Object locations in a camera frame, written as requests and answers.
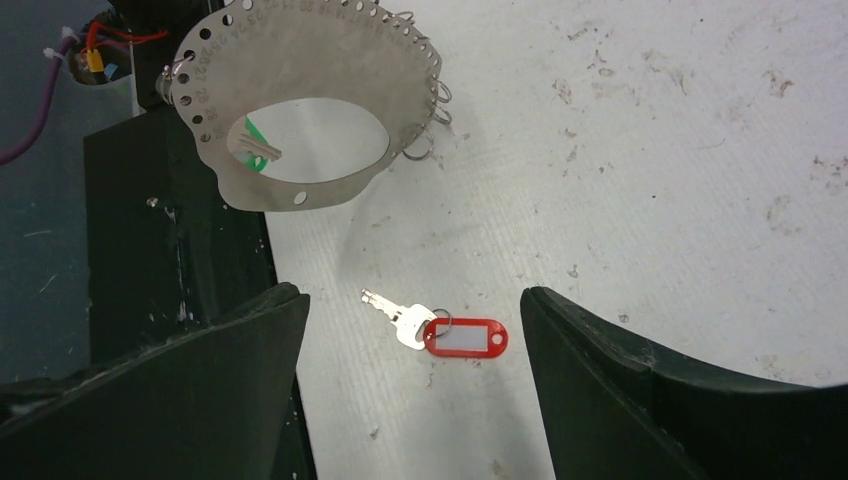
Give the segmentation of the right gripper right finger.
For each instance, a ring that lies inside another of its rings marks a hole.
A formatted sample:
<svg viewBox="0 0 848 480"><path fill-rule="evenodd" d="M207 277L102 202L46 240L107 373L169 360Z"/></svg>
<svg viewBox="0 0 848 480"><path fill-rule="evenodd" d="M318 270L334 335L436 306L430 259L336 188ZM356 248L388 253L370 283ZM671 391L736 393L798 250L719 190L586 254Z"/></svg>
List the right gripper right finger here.
<svg viewBox="0 0 848 480"><path fill-rule="evenodd" d="M843 479L847 388L684 355L547 287L523 334L559 479Z"/></svg>

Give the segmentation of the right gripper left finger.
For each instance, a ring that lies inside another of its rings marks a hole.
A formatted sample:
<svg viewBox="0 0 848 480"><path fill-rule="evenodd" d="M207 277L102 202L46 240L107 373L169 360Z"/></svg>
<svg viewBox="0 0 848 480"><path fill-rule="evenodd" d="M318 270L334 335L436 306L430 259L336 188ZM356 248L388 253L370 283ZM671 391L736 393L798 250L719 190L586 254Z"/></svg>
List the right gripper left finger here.
<svg viewBox="0 0 848 480"><path fill-rule="evenodd" d="M5 479L306 479L310 298L276 285L203 328L1 388Z"/></svg>

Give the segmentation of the key with red tag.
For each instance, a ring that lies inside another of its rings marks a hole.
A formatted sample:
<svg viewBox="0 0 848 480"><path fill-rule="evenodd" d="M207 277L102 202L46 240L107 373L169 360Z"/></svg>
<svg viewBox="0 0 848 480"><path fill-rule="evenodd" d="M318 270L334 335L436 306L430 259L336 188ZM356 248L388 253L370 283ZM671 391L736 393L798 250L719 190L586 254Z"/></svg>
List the key with red tag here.
<svg viewBox="0 0 848 480"><path fill-rule="evenodd" d="M422 304L403 306L376 292L361 290L361 301L386 315L404 346L441 358L494 359L509 345L509 333L494 319L457 317Z"/></svg>

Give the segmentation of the key with green tag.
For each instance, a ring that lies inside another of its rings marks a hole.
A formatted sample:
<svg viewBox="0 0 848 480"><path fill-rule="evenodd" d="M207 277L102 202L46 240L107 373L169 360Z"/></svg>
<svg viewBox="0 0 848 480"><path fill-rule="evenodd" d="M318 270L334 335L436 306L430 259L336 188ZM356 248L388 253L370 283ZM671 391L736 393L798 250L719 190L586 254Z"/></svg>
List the key with green tag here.
<svg viewBox="0 0 848 480"><path fill-rule="evenodd" d="M255 172L263 171L281 157L281 151L267 142L247 116L243 116L234 126L228 139L228 148L239 162Z"/></svg>

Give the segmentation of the large metal keyring plate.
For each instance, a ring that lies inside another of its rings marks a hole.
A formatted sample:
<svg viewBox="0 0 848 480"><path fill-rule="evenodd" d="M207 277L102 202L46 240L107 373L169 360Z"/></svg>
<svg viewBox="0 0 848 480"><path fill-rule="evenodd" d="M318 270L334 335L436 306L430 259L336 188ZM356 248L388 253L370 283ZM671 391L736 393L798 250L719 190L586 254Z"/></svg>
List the large metal keyring plate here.
<svg viewBox="0 0 848 480"><path fill-rule="evenodd" d="M190 129L227 204L300 211L352 200L428 136L430 123L451 122L441 69L410 11L394 13L376 1L236 1L186 34L157 90ZM243 116L308 98L368 111L387 132L386 151L355 173L317 183L274 179L232 155L228 139Z"/></svg>

